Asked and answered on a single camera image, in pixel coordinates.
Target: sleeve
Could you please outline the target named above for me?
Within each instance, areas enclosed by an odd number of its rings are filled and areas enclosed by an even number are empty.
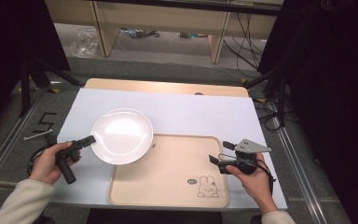
[[[261,217],[263,224],[295,224],[287,212],[275,211],[266,213]]]
[[[54,193],[52,185],[35,180],[22,180],[0,209],[0,224],[33,223],[48,205]]]

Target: left hand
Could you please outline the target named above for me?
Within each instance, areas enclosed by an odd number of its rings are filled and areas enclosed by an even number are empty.
[[[34,168],[30,179],[53,185],[61,176],[61,170],[56,165],[55,155],[60,150],[66,149],[72,142],[59,143],[45,149],[40,157],[34,162]],[[71,159],[67,160],[69,165],[75,164]]]

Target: white tabletop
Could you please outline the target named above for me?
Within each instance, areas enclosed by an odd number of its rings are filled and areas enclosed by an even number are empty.
[[[133,108],[144,113],[155,133],[214,136],[221,142],[234,144],[246,138],[266,145],[251,98],[96,89],[79,91],[58,141],[79,140],[91,135],[98,118],[118,108]],[[81,161],[72,166],[77,181],[67,185],[62,177],[56,183],[51,202],[83,207],[117,207],[107,199],[115,166],[98,159],[90,147],[82,149],[81,153]],[[228,149],[224,149],[224,153],[234,155]],[[264,157],[272,175],[277,177],[269,153],[264,153]],[[258,208],[235,176],[227,175],[227,185],[229,202],[221,210]],[[280,209],[287,209],[279,180],[274,183],[273,198]]]

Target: black curtain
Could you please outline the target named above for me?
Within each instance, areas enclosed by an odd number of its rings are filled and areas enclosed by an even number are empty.
[[[0,0],[0,110],[20,80],[27,57],[70,70],[45,2]],[[30,75],[41,71],[29,64]]]
[[[331,185],[358,223],[358,1],[318,16],[289,83],[291,98]]]

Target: wrist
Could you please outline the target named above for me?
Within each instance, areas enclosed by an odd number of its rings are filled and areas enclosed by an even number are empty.
[[[255,199],[255,202],[257,203],[258,207],[260,208],[260,211],[262,214],[266,214],[269,212],[274,212],[274,211],[279,210],[277,205],[275,204],[274,200],[272,199],[272,196]]]

